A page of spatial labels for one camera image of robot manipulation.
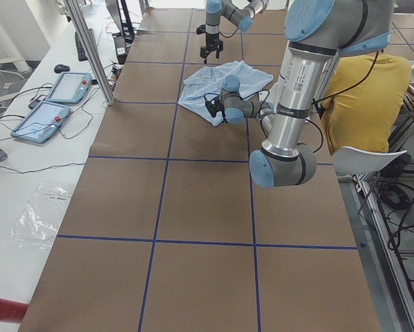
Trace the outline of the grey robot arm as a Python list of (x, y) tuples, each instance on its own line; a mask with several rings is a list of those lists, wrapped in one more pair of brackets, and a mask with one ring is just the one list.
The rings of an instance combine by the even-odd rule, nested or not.
[(256, 118), (268, 137), (249, 158), (260, 187), (301, 185), (314, 175), (312, 150), (299, 142), (326, 62), (385, 48), (391, 38), (393, 1), (295, 1), (285, 19), (291, 52), (275, 108), (241, 99), (237, 77), (226, 77), (220, 103), (226, 121)]
[(242, 9), (235, 6), (232, 1), (211, 0), (206, 1), (205, 23), (196, 29), (197, 35), (205, 35), (205, 45), (200, 47), (200, 57), (207, 63), (211, 53), (216, 54), (219, 59), (223, 51), (223, 40), (220, 38), (220, 19), (224, 17), (236, 27), (236, 30), (247, 32), (254, 22), (258, 13), (262, 13), (268, 6), (269, 1), (256, 0)]

